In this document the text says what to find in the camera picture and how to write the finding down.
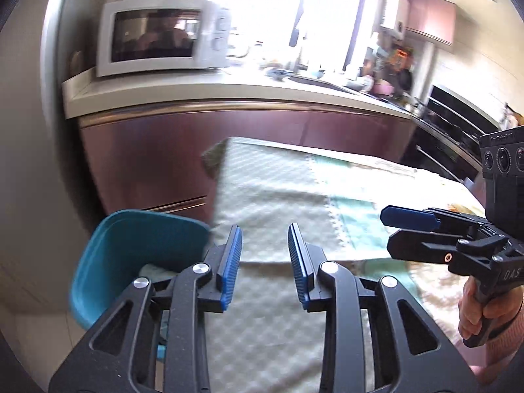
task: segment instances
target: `camera lens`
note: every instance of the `camera lens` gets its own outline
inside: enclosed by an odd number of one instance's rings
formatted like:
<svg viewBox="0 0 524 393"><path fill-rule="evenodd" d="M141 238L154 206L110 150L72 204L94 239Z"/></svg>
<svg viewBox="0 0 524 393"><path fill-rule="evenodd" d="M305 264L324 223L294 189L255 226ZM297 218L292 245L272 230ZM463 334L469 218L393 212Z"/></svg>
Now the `camera lens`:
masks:
<svg viewBox="0 0 524 393"><path fill-rule="evenodd" d="M524 171L524 149L519 148L517 151L517 167L520 171Z"/></svg>
<svg viewBox="0 0 524 393"><path fill-rule="evenodd" d="M486 152L486 155L484 155L484 163L486 164L486 168L491 170L493 167L493 155L491 155L491 152Z"/></svg>
<svg viewBox="0 0 524 393"><path fill-rule="evenodd" d="M506 173L509 170L510 159L509 159L509 152L506 148L500 148L498 150L497 163L502 173Z"/></svg>

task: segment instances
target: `human hand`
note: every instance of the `human hand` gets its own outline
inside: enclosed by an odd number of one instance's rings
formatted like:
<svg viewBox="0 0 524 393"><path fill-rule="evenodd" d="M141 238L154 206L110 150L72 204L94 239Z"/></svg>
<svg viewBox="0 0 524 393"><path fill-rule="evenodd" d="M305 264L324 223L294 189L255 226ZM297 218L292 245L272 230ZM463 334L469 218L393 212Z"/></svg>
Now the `human hand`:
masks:
<svg viewBox="0 0 524 393"><path fill-rule="evenodd" d="M470 276L464 284L464 293L459 300L459 333L467 340L472 335L478 335L482 324L480 318L495 319L492 329L501 327L511 321L520 311L522 305L522 287L514 288L507 293L492 299L484 308L475 299L477 285L475 278Z"/></svg>

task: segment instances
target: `camera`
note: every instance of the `camera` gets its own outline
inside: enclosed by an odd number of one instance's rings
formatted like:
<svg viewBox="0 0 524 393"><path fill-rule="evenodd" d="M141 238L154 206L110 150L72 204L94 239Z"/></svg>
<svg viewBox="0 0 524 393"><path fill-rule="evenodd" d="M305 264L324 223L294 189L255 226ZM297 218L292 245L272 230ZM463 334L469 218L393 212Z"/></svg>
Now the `camera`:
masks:
<svg viewBox="0 0 524 393"><path fill-rule="evenodd" d="M524 240L524 126L481 136L486 218Z"/></svg>

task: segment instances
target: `microwave knob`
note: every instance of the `microwave knob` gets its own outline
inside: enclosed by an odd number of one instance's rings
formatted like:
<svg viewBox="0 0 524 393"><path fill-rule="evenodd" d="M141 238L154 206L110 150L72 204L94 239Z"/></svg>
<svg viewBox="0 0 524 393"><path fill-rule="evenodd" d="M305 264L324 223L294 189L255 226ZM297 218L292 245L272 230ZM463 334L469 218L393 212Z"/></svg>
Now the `microwave knob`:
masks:
<svg viewBox="0 0 524 393"><path fill-rule="evenodd" d="M227 19L218 18L215 22L215 27L217 31L225 31L227 29Z"/></svg>
<svg viewBox="0 0 524 393"><path fill-rule="evenodd" d="M213 39L211 46L213 46L213 50L222 50L224 49L224 43L225 39L223 39L222 37L218 37Z"/></svg>

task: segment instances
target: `silver bolt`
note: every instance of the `silver bolt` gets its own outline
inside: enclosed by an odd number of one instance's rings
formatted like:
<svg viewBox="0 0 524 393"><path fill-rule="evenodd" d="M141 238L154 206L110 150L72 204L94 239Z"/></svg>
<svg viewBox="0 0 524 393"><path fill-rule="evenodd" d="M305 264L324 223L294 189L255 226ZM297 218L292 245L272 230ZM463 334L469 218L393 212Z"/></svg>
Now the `silver bolt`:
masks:
<svg viewBox="0 0 524 393"><path fill-rule="evenodd" d="M133 285L135 286L135 288L145 288L149 285L149 279L143 277L136 278L133 281Z"/></svg>
<svg viewBox="0 0 524 393"><path fill-rule="evenodd" d="M320 265L320 268L326 272L326 273L336 273L337 270L339 270L339 265L336 264L334 261L324 261L321 265Z"/></svg>
<svg viewBox="0 0 524 393"><path fill-rule="evenodd" d="M397 286L398 281L392 276L384 276L382 278L382 284L388 288L394 288Z"/></svg>
<svg viewBox="0 0 524 393"><path fill-rule="evenodd" d="M197 263L193 266L193 272L198 274L206 273L209 270L209 266L205 263Z"/></svg>

